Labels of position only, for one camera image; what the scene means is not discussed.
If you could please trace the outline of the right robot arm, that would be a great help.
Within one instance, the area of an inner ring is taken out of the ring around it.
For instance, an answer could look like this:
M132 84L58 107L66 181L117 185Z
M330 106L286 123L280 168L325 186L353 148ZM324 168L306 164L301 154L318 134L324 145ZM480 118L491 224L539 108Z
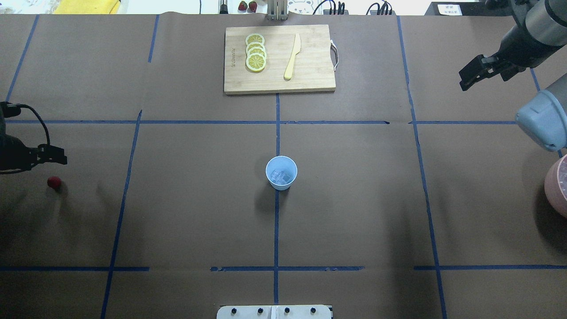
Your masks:
M500 75L503 81L549 61L566 51L567 3L564 0L486 0L487 10L508 10L515 22L498 50L475 56L460 71L460 88L467 91L481 80ZM567 143L566 75L557 75L547 87L516 113L515 121L537 145L549 152Z

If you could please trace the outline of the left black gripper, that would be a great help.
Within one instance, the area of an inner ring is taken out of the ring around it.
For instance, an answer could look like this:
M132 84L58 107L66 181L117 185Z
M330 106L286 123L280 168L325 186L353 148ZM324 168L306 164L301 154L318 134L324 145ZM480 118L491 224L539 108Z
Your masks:
M63 148L40 144L36 152L37 160L31 156L30 150L31 148L26 147L20 139L2 133L0 136L0 173L30 171L37 164L43 163L68 164Z

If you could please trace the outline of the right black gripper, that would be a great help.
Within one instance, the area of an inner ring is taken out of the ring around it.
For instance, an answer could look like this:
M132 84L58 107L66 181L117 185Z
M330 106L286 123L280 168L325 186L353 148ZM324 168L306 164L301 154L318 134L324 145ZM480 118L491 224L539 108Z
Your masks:
M492 56L479 54L460 69L460 88L467 91L479 81L492 78L494 71L503 81L508 81L527 68L539 66L543 62L542 49L526 30L512 27L496 53Z

